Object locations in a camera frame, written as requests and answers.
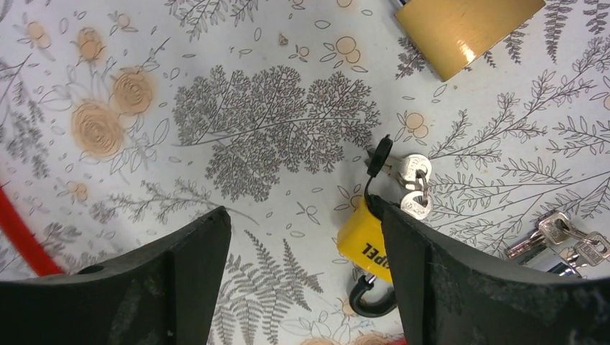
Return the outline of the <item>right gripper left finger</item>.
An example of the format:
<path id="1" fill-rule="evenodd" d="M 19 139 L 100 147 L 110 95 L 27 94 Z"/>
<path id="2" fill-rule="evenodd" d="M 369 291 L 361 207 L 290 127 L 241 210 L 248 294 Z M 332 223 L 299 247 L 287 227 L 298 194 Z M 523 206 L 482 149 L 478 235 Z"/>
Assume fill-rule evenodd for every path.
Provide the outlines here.
<path id="1" fill-rule="evenodd" d="M 1 283 L 3 344 L 205 344 L 231 239 L 224 207 L 131 252 Z"/>

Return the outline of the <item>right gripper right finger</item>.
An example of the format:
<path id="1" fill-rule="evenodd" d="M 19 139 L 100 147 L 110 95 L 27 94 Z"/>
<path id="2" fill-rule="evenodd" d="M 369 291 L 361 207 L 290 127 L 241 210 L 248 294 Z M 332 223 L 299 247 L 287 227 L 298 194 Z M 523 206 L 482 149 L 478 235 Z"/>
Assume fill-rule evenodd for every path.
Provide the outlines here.
<path id="1" fill-rule="evenodd" d="M 607 344 L 609 280 L 468 246 L 390 206 L 381 227 L 408 344 Z"/>

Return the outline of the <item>yellow padlock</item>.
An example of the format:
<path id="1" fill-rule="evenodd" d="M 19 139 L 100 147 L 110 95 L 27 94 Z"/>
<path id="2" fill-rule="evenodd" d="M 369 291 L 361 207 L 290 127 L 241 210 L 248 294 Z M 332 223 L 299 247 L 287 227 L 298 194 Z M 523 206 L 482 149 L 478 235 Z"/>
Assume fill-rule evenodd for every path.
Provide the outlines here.
<path id="1" fill-rule="evenodd" d="M 392 146 L 393 140 L 385 136 L 376 148 L 368 150 L 368 181 L 365 184 L 363 197 L 337 234 L 339 253 L 365 271 L 350 291 L 348 302 L 353 311 L 366 318 L 385 316 L 397 306 L 394 291 L 386 293 L 376 302 L 369 303 L 363 300 L 364 294 L 374 288 L 375 281 L 391 282 L 381 224 L 384 211 L 391 204 L 379 195 L 371 194 L 369 187 L 384 168 Z"/>

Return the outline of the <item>yellow padlock key pair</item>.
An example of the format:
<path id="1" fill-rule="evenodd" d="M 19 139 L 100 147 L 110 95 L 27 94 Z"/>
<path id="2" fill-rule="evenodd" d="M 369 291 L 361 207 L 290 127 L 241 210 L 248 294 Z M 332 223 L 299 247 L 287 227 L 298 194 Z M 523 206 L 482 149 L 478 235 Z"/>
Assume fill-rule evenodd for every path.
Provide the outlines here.
<path id="1" fill-rule="evenodd" d="M 420 221 L 428 217 L 433 207 L 429 193 L 432 164 L 426 156 L 421 154 L 410 154 L 404 157 L 389 155 L 380 171 L 393 178 L 406 191 L 399 203 L 403 212 Z"/>

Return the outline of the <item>red cable lock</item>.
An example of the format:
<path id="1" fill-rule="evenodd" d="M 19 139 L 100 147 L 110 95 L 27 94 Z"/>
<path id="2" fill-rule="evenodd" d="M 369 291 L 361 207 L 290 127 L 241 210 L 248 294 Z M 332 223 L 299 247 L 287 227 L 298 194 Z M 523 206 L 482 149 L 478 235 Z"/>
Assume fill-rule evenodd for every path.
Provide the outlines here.
<path id="1" fill-rule="evenodd" d="M 1 186 L 1 230 L 30 268 L 39 276 L 63 274 L 43 247 L 36 241 Z"/>

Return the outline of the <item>long shackle brass padlock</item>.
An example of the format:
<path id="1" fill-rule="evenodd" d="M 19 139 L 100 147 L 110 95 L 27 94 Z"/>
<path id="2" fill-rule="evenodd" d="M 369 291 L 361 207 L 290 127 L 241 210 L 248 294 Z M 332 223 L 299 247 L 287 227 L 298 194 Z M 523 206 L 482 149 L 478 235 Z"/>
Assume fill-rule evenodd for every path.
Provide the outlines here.
<path id="1" fill-rule="evenodd" d="M 440 80 L 448 81 L 544 6 L 531 0 L 413 0 L 395 18 Z"/>

